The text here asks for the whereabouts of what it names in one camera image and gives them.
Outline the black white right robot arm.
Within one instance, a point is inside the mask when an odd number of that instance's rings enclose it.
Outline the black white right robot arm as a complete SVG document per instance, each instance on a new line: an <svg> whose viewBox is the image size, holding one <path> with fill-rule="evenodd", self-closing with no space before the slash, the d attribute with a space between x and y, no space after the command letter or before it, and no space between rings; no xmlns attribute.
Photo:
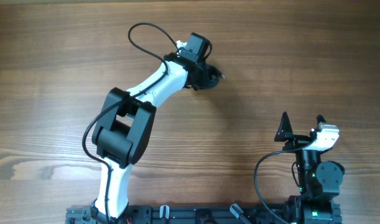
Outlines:
<svg viewBox="0 0 380 224"><path fill-rule="evenodd" d="M297 166L300 194L285 202L282 219L286 223L342 223L341 210L333 199L340 194L345 168L335 161L321 160L333 149L340 130L317 116L317 127L309 135L294 134L288 114L284 112L274 138L284 142L284 152L292 151Z"/></svg>

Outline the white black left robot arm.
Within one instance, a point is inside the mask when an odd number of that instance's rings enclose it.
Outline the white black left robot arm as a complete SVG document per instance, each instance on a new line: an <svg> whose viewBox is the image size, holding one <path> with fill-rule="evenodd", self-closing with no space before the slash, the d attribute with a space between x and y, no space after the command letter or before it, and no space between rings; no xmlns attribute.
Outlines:
<svg viewBox="0 0 380 224"><path fill-rule="evenodd" d="M119 223L124 218L131 171L147 148L157 108L184 88L213 88L221 76L202 58L171 53L138 86L109 91L100 114L85 131L92 135L94 159L101 164L100 191L92 206L94 219Z"/></svg>

